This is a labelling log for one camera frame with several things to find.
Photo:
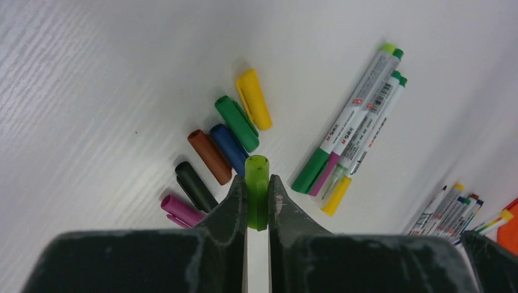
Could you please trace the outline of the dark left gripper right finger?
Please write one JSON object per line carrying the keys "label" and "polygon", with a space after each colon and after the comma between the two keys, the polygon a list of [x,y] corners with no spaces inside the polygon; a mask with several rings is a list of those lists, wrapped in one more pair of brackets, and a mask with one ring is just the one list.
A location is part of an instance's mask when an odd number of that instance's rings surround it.
{"label": "dark left gripper right finger", "polygon": [[460,253],[428,236],[334,234],[272,175],[269,201],[271,292],[476,292]]}

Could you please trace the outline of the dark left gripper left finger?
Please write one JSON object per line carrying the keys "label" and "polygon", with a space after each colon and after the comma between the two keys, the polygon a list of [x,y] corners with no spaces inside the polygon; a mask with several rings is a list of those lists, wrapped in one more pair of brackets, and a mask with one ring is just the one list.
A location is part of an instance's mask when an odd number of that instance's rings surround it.
{"label": "dark left gripper left finger", "polygon": [[245,292],[247,195],[227,196],[188,229],[74,231],[43,250],[24,292]]}

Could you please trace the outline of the purple pen cap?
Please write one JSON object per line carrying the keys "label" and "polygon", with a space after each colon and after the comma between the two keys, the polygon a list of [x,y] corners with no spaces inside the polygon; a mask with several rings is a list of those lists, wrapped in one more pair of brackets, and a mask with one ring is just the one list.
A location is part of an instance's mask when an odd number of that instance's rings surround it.
{"label": "purple pen cap", "polygon": [[192,228],[205,218],[204,213],[175,195],[164,197],[161,202],[161,209],[166,212],[166,217],[170,221],[182,228]]}

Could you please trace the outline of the marker with yellow cap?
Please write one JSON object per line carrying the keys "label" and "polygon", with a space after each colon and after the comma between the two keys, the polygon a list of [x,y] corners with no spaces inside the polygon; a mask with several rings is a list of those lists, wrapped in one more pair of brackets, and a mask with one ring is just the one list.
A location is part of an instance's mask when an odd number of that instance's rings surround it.
{"label": "marker with yellow cap", "polygon": [[321,210],[333,216],[345,195],[353,175],[367,155],[376,132],[390,115],[406,88],[407,78],[394,71],[374,97],[371,107],[340,156],[331,176],[329,186],[322,196]]}

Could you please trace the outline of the black pen cap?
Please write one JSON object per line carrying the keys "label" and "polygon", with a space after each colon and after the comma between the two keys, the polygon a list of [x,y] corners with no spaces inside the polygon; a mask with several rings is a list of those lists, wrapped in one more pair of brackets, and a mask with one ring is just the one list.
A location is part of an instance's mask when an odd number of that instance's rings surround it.
{"label": "black pen cap", "polygon": [[208,214],[218,205],[214,195],[188,161],[179,163],[175,173],[177,183],[198,210]]}

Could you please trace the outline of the brown pen cap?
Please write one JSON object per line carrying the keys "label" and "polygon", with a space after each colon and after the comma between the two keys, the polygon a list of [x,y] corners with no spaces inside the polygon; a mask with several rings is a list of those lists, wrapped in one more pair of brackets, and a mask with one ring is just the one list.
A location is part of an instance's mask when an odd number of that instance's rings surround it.
{"label": "brown pen cap", "polygon": [[188,135],[188,142],[219,185],[226,185],[232,178],[232,167],[215,141],[201,129],[196,129]]}

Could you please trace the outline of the lime pen cap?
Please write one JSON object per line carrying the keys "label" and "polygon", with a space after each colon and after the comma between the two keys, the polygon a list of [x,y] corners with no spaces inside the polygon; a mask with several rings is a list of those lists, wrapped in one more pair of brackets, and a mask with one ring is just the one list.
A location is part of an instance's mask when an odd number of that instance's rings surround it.
{"label": "lime pen cap", "polygon": [[248,227],[263,231],[268,225],[269,160],[261,155],[245,161]]}

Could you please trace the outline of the blue pen cap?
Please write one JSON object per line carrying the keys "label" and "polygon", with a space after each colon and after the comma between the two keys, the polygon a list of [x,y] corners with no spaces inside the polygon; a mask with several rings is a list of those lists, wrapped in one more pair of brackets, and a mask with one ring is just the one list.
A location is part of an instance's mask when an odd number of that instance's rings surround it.
{"label": "blue pen cap", "polygon": [[210,136],[238,175],[245,175],[248,152],[241,145],[233,131],[226,125],[217,124],[210,129]]}

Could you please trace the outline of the marker with dark green cap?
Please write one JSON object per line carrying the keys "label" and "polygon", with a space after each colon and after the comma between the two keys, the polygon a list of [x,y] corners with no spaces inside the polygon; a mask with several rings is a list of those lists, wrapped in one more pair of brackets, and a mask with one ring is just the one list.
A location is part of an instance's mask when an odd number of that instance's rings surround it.
{"label": "marker with dark green cap", "polygon": [[450,219],[449,224],[441,232],[440,237],[446,238],[446,239],[451,237],[451,235],[454,232],[455,228],[457,227],[458,223],[461,221],[463,213],[470,206],[471,201],[472,201],[471,198],[465,199],[464,204],[460,208],[457,209],[456,213]]}

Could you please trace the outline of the yellow pen cap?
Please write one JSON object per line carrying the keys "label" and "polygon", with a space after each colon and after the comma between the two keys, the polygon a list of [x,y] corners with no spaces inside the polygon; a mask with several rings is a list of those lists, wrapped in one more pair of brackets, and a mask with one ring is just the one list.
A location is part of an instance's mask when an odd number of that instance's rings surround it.
{"label": "yellow pen cap", "polygon": [[253,68],[245,71],[237,78],[235,85],[249,120],[259,130],[270,129],[272,120],[256,71]]}

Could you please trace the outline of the marker with blue cap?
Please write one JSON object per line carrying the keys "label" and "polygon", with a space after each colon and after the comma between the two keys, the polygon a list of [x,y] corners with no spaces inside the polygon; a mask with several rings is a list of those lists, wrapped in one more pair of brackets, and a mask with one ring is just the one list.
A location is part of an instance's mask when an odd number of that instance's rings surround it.
{"label": "marker with blue cap", "polygon": [[475,205],[469,210],[469,213],[467,214],[467,217],[464,220],[464,223],[460,226],[459,230],[455,234],[455,239],[453,241],[453,245],[458,245],[461,242],[460,241],[461,233],[465,231],[465,229],[468,227],[468,225],[472,221],[472,219],[476,216],[476,213],[481,209],[483,204],[484,204],[483,200],[477,200]]}

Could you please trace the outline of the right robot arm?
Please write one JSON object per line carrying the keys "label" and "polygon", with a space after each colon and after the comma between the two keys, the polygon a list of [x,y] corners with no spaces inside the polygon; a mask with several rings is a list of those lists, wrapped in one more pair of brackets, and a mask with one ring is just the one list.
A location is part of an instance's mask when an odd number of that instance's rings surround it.
{"label": "right robot arm", "polygon": [[464,232],[461,244],[480,292],[517,292],[517,256],[486,236]]}

